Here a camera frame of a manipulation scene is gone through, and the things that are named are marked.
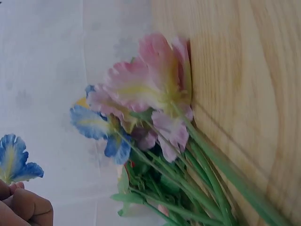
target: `white tablecloth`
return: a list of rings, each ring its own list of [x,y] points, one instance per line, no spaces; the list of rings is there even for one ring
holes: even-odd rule
[[[0,4],[0,137],[15,133],[45,171],[25,183],[48,198],[55,226],[159,226],[141,206],[117,211],[116,169],[69,124],[87,84],[130,60],[151,29],[149,0],[4,0]]]

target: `blue and yellow flower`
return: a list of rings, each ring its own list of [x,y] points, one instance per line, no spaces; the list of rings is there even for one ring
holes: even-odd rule
[[[28,152],[25,142],[14,135],[5,135],[0,140],[0,178],[7,184],[44,176],[42,168],[33,162],[26,163]]]
[[[74,125],[80,134],[87,138],[99,140],[101,138],[107,140],[107,146],[104,155],[114,158],[118,165],[123,165],[127,162],[131,146],[131,137],[121,127],[119,120],[113,116],[104,116],[100,112],[95,112],[83,107],[75,105],[70,109],[71,124]],[[127,140],[120,137],[118,131]]]

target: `wooden surface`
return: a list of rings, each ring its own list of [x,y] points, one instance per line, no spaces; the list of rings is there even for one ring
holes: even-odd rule
[[[190,39],[197,126],[301,225],[301,0],[153,0]],[[230,186],[252,226],[265,225]]]

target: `flower bouquet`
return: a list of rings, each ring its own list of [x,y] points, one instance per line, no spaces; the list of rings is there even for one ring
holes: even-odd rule
[[[111,196],[124,203],[118,214],[138,203],[165,226],[243,225],[216,166],[268,224],[290,225],[192,126],[190,71],[186,40],[169,46],[150,34],[138,56],[116,63],[70,109],[72,124],[87,138],[106,140],[104,155],[118,165],[119,193]]]

